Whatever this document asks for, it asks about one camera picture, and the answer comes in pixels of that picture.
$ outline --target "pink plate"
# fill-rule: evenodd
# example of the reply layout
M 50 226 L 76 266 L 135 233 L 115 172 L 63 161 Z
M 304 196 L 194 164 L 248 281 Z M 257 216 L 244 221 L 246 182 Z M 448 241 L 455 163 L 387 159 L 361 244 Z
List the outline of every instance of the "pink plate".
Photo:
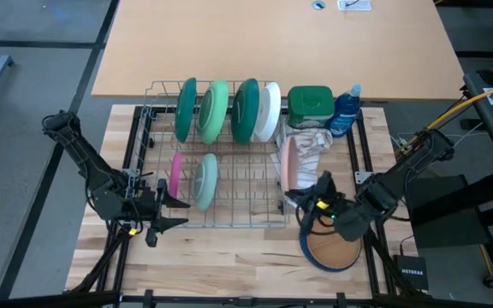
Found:
M 298 150 L 294 137 L 288 137 L 281 149 L 281 189 L 298 189 Z
M 176 195 L 178 194 L 178 187 L 180 186 L 180 172 L 181 152 L 177 152 L 172 157 L 172 163 L 170 166 L 169 194 L 173 198 L 176 198 Z

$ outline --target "green container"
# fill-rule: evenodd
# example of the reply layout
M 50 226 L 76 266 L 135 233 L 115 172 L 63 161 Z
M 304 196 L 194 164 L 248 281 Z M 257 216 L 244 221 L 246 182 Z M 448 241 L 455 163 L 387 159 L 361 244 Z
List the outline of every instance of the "green container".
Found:
M 288 125 L 324 127 L 334 115 L 334 98 L 327 86 L 295 86 L 288 92 Z

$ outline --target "green plate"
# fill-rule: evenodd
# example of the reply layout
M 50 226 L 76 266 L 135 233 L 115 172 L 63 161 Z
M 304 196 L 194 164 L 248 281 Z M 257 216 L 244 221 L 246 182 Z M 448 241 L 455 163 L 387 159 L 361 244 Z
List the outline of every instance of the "green plate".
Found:
M 193 108 L 197 97 L 197 80 L 190 78 L 184 82 L 178 96 L 175 113 L 175 136 L 178 141 L 186 142 L 189 135 L 189 126 L 192 122 Z
M 256 125 L 259 104 L 258 82 L 252 78 L 241 83 L 233 100 L 231 113 L 231 133 L 235 141 L 242 144 L 250 141 Z
M 207 145 L 214 142 L 220 134 L 228 110 L 228 96 L 228 83 L 225 80 L 215 80 L 203 97 L 197 131 L 201 141 Z
M 197 166 L 197 171 L 193 177 L 193 198 L 199 210 L 205 211 L 211 206 L 216 191 L 217 178 L 218 161 L 216 155 L 206 154 Z

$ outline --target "light green plate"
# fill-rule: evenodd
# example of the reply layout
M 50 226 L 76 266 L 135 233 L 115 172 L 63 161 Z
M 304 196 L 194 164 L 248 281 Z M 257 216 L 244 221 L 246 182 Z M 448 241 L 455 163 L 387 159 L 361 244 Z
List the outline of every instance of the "light green plate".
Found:
M 200 211 L 211 206 L 216 191 L 218 178 L 218 161 L 216 155 L 209 153 L 197 166 L 193 177 L 193 198 Z
M 199 111 L 197 131 L 207 145 L 218 138 L 228 110 L 228 83 L 215 80 L 206 91 Z

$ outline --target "white plate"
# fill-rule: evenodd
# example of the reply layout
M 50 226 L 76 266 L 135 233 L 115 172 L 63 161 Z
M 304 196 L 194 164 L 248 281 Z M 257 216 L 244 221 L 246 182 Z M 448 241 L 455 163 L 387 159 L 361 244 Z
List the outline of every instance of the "white plate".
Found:
M 271 82 L 260 93 L 258 118 L 254 126 L 254 133 L 260 141 L 265 142 L 271 138 L 280 114 L 281 89 L 276 82 Z

